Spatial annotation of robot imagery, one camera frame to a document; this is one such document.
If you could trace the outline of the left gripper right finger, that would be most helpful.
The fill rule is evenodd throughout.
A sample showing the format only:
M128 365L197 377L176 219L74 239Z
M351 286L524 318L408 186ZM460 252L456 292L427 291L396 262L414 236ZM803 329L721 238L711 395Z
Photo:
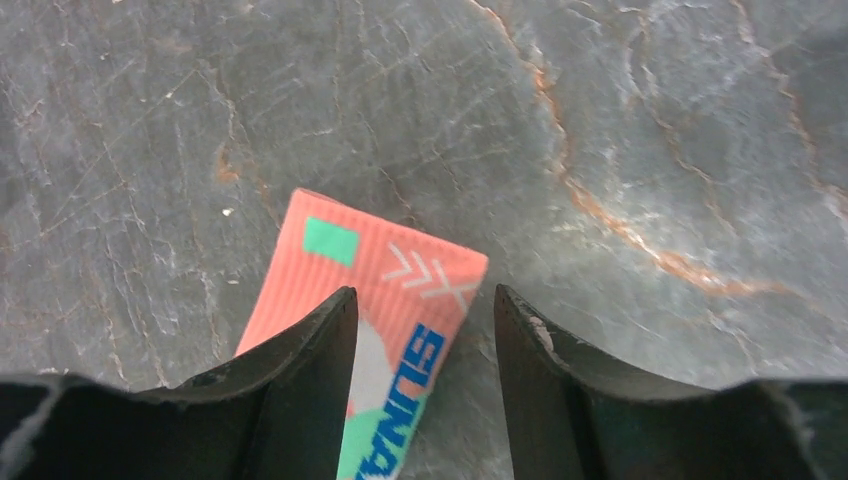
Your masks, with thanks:
M847 383L754 379L718 390L620 360L513 288L494 298L518 479L843 479Z

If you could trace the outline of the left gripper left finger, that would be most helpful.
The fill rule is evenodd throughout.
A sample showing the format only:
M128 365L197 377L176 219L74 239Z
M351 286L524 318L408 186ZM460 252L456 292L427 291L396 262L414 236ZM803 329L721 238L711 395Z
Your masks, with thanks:
M175 388L1 379L5 479L331 479L357 341L354 289Z

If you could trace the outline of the pink sock green patches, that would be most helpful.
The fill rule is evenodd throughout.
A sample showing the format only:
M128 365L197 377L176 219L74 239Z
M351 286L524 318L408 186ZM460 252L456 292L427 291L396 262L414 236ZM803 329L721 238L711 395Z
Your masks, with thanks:
M238 352L354 288L359 324L337 475L393 479L487 265L482 253L299 188Z

